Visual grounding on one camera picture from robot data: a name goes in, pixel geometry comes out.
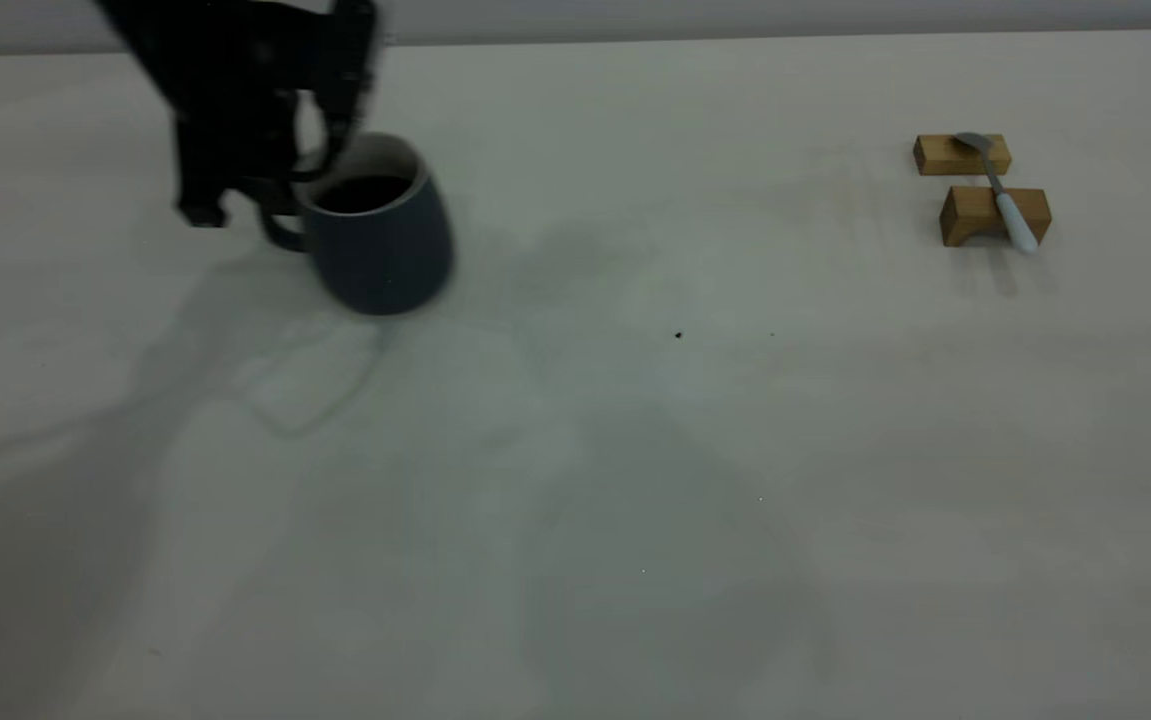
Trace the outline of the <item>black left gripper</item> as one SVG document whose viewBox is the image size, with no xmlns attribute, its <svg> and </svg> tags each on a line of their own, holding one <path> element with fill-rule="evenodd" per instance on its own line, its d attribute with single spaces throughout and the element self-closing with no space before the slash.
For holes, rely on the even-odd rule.
<svg viewBox="0 0 1151 720">
<path fill-rule="evenodd" d="M 331 173 L 373 85 L 374 1 L 313 12 L 282 1 L 98 1 L 112 31 L 171 109 L 176 209 L 223 228 L 243 178 L 302 182 Z M 294 114 L 318 74 L 322 160 L 300 167 Z"/>
</svg>

